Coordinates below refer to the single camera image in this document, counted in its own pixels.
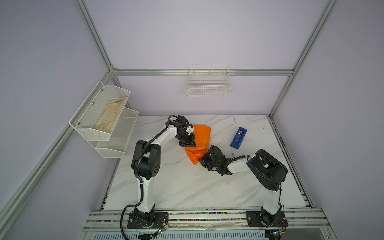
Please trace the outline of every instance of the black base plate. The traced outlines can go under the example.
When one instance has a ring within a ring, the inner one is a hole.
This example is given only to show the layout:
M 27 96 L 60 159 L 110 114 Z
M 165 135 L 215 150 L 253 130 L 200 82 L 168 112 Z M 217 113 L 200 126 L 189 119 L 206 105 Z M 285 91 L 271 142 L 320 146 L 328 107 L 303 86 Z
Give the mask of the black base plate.
M 262 219 L 260 217 L 261 211 L 247 211 L 245 212 L 247 215 L 247 222 L 248 222 L 248 227 L 265 227 L 261 222 Z M 283 211 L 280 212 L 278 215 L 278 219 L 285 223 L 285 226 L 288 226 L 287 219 L 285 218 L 285 214 Z M 273 224 L 271 227 L 283 227 L 284 224 L 278 221 L 277 223 Z
M 163 222 L 168 222 L 168 213 L 167 212 L 155 212 L 154 222 L 150 228 L 159 229 L 163 226 Z M 143 228 L 143 226 L 140 225 L 139 222 L 135 221 L 133 212 L 131 212 L 129 215 L 127 228 L 129 228 L 129 229 Z

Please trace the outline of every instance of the blue object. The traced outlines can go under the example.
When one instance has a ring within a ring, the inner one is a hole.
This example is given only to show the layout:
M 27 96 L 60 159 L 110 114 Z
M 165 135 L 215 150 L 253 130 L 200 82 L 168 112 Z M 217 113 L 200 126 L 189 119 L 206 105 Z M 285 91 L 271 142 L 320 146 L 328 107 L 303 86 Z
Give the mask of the blue object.
M 247 133 L 247 130 L 245 128 L 239 127 L 239 130 L 237 130 L 237 133 L 232 140 L 231 147 L 239 149 L 240 144 L 242 143 L 246 133 Z

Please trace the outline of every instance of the folded orange fabric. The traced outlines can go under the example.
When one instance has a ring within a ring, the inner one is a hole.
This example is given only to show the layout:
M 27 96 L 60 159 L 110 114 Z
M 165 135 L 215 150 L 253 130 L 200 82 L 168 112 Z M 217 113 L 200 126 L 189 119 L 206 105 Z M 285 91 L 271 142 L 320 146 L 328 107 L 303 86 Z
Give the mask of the folded orange fabric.
M 192 163 L 196 165 L 199 158 L 208 152 L 211 128 L 206 125 L 193 125 L 193 127 L 195 128 L 193 133 L 195 134 L 196 147 L 185 147 L 185 151 Z

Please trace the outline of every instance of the table surface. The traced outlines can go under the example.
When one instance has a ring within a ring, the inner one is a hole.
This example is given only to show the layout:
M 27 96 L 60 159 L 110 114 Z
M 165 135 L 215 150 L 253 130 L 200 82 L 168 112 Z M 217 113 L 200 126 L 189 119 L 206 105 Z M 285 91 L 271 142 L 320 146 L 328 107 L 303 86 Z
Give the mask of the table surface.
M 305 207 L 266 115 L 197 115 L 186 118 L 192 124 L 210 127 L 210 145 L 218 146 L 227 158 L 253 156 L 259 149 L 266 150 L 288 168 L 286 180 L 281 185 L 281 204 L 285 208 Z M 137 203 L 137 180 L 131 169 L 136 142 L 154 136 L 166 121 L 167 116 L 137 118 L 106 199 L 105 210 L 122 210 L 127 204 Z M 239 127 L 248 131 L 240 148 L 235 149 L 230 147 L 230 143 Z M 157 210 L 258 209 L 262 206 L 263 187 L 252 172 L 224 176 L 209 172 L 200 163 L 194 165 L 178 143 L 173 138 L 161 146 L 160 171 L 154 179 Z

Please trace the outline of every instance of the white wire basket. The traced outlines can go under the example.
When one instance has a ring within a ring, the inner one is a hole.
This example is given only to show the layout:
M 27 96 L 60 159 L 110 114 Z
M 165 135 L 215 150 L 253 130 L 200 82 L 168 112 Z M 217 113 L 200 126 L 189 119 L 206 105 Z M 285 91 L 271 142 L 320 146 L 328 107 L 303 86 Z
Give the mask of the white wire basket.
M 188 96 L 229 96 L 229 65 L 188 65 Z
M 87 141 L 108 141 L 112 135 L 112 132 L 115 129 L 117 120 L 122 114 L 122 109 L 127 103 L 129 93 L 130 92 L 128 90 L 116 86 L 104 86 L 102 84 L 101 89 L 98 91 L 97 95 L 92 100 L 92 103 L 85 110 L 77 124 L 72 127 L 74 127 L 74 129 L 78 133 L 80 133 L 80 135 L 82 135 L 82 137 L 85 138 L 85 140 Z M 102 115 L 105 106 L 111 100 L 123 97 L 126 97 L 125 102 L 121 105 L 120 113 L 116 118 L 116 121 L 113 123 L 111 132 L 103 132 L 101 130 L 94 129 L 95 124 Z
M 99 82 L 96 87 L 100 85 L 100 90 L 83 115 L 77 121 L 76 114 L 73 115 L 69 123 L 103 158 L 121 158 L 127 149 L 139 112 L 125 107 L 130 93 L 128 90 L 116 86 L 105 86 L 102 82 Z M 108 127 L 110 132 L 94 129 L 106 105 L 113 99 L 121 98 L 125 99 L 119 104 L 121 109 L 115 109 L 116 119 L 110 122 Z

